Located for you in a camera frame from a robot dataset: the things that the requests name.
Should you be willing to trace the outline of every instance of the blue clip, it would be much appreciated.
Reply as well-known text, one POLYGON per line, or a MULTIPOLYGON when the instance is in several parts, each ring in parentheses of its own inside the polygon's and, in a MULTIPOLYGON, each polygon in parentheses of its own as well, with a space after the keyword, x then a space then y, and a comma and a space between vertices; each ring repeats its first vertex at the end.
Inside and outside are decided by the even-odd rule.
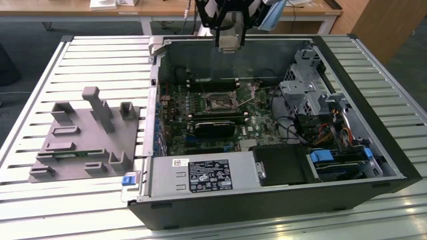
POLYGON ((371 157, 374 157, 372 151, 371 151, 371 149, 370 149, 368 147, 366 147, 366 148, 363 149, 363 151, 364 151, 366 157, 367 157, 368 159, 370 159, 371 157))
POLYGON ((124 176, 121 179, 121 186, 136 185, 136 176, 124 176))
POLYGON ((330 150, 315 150, 310 154, 311 161, 316 162, 330 162, 334 161, 334 156, 330 150))

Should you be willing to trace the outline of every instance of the printed label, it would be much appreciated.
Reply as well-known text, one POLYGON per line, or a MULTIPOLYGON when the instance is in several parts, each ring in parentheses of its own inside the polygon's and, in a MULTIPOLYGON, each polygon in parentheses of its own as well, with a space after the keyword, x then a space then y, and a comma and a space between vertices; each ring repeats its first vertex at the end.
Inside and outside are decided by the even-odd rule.
POLYGON ((188 163, 189 191, 192 193, 233 189, 228 160, 188 163))

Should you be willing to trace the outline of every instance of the black plastic cover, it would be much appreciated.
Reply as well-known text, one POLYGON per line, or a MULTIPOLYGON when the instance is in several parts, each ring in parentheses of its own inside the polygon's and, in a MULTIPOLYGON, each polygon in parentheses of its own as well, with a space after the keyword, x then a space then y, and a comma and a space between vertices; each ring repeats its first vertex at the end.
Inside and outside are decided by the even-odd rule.
POLYGON ((308 164, 307 148, 295 144, 263 145, 252 148, 256 163, 263 164, 265 178, 260 185, 295 185, 315 183, 308 164))

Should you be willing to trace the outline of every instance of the white desk leg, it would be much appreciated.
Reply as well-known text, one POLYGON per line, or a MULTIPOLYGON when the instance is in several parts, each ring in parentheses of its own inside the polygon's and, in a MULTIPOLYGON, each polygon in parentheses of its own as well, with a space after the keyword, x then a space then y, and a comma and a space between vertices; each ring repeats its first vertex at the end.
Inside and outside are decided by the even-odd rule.
POLYGON ((139 18, 139 21, 140 21, 140 26, 141 26, 141 33, 144 35, 153 35, 153 32, 152 32, 152 18, 149 16, 141 16, 139 18))
POLYGON ((319 28, 319 31, 318 31, 318 34, 319 34, 319 35, 327 35, 327 34, 330 34, 331 29, 332 29, 332 27, 334 27, 334 23, 335 23, 336 17, 338 17, 338 16, 335 16, 335 15, 326 17, 326 20, 323 21, 323 23, 322 23, 322 25, 320 25, 320 28, 319 28))

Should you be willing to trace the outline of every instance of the metal extrusion table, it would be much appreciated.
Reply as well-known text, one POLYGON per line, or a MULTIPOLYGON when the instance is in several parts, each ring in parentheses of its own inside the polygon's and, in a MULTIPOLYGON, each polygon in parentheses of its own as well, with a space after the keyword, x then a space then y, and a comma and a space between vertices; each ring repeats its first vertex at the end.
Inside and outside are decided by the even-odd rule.
MULTIPOLYGON (((358 39, 324 36, 419 173, 427 176, 427 115, 358 39)), ((151 231, 121 202, 121 177, 32 184, 29 168, 44 142, 55 101, 87 108, 84 87, 100 98, 147 106, 151 79, 148 36, 84 36, 59 44, 0 150, 1 239, 396 239, 427 234, 427 181, 382 195, 351 210, 151 231)), ((336 91, 340 86, 331 81, 336 91)), ((141 165, 141 109, 135 167, 141 165)))

